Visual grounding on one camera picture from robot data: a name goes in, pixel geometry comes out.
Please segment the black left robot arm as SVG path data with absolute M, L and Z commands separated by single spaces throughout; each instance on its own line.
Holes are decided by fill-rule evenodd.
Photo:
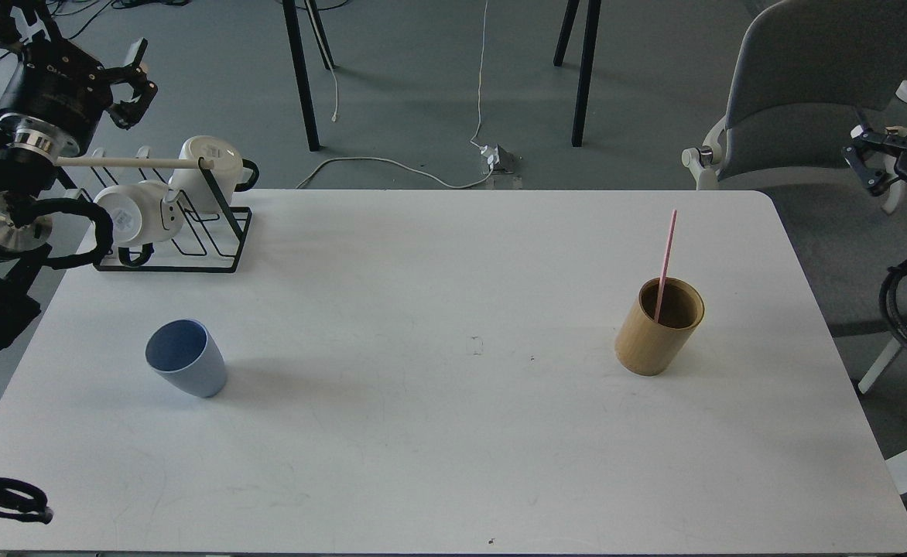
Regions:
M 108 67 L 62 35 L 43 1 L 0 1 L 0 49 L 18 60 L 0 99 L 0 351 L 42 311 L 29 296 L 40 269 L 95 265 L 111 249 L 106 210 L 42 193 L 65 179 L 58 162 L 86 152 L 103 115 L 120 129 L 145 116 L 157 92 L 146 47 L 139 39 Z

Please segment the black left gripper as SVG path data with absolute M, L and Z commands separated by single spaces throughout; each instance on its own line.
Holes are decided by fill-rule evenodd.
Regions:
M 42 31 L 23 38 L 14 11 L 26 28 L 40 22 Z M 35 39 L 39 42 L 28 43 Z M 88 151 L 104 110 L 118 128 L 132 129 L 159 88 L 149 80 L 143 64 L 147 39 L 132 43 L 122 66 L 104 69 L 107 84 L 95 79 L 99 60 L 71 41 L 62 42 L 46 1 L 0 1 L 0 49 L 21 53 L 25 47 L 0 98 L 0 128 L 11 132 L 28 119 L 40 121 L 69 138 L 64 155 L 81 155 Z M 131 98 L 111 104 L 108 84 L 127 84 Z

